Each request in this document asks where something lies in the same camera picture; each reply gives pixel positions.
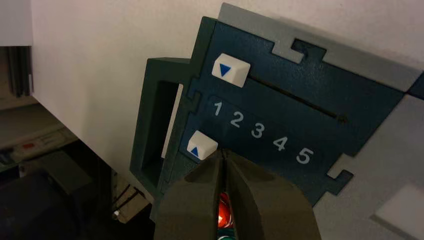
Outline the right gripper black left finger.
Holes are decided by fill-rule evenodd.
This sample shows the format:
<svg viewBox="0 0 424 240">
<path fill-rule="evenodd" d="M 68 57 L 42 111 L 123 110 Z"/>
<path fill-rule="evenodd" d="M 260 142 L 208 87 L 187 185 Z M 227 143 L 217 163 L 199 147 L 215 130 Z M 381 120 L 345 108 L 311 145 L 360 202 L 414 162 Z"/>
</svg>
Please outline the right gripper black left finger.
<svg viewBox="0 0 424 240">
<path fill-rule="evenodd" d="M 156 240 L 216 240 L 226 150 L 218 149 L 164 194 L 157 212 Z"/>
</svg>

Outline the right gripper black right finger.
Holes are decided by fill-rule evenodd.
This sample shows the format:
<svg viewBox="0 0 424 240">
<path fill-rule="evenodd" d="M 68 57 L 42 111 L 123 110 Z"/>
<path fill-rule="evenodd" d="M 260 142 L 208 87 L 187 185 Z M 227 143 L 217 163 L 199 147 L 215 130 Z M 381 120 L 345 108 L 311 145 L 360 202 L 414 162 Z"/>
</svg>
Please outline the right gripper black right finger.
<svg viewBox="0 0 424 240">
<path fill-rule="evenodd" d="M 312 205 L 285 178 L 226 152 L 226 191 L 238 240 L 320 240 Z"/>
</svg>

